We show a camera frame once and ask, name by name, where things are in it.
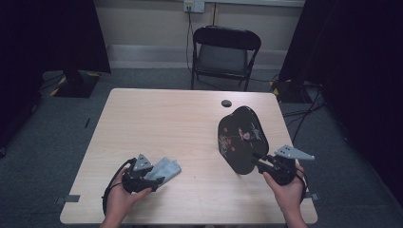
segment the human hand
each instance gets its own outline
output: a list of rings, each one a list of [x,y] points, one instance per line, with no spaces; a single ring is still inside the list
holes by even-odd
[[[297,175],[303,178],[302,166],[296,163],[296,168]],[[302,182],[295,177],[289,184],[281,186],[276,183],[270,174],[264,172],[263,177],[275,193],[276,201],[284,215],[288,227],[307,227],[299,208],[303,189]]]
[[[151,188],[146,188],[136,194],[130,194],[125,191],[122,185],[122,176],[126,168],[116,176],[115,181],[112,183],[114,186],[107,197],[106,216],[101,223],[101,227],[119,227],[124,220],[125,216],[132,210],[134,204],[143,199],[151,192]]]

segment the baseboard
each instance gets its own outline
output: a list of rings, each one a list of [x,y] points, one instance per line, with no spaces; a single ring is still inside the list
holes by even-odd
[[[192,63],[192,48],[108,45],[111,68],[186,68]],[[286,50],[260,50],[254,68],[281,69]]]

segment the wooden table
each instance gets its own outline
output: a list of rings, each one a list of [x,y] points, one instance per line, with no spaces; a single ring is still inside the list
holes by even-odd
[[[232,102],[223,107],[222,100]],[[284,223],[274,194],[257,168],[236,174],[218,149],[220,120],[247,105],[259,116],[270,153],[292,144],[271,93],[115,88],[71,188],[66,224],[101,223],[102,199],[116,170],[143,153],[153,163],[177,160],[182,172],[136,204],[129,224]],[[317,221],[311,199],[301,204],[307,223]]]

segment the chair backrest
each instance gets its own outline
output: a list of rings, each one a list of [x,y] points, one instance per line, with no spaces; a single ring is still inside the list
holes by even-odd
[[[193,34],[193,46],[196,44],[259,50],[261,40],[256,33],[246,29],[206,26],[198,28]]]

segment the wall outlet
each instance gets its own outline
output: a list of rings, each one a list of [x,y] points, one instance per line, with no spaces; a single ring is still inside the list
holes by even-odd
[[[183,11],[185,12],[204,12],[204,2],[202,1],[183,1]]]

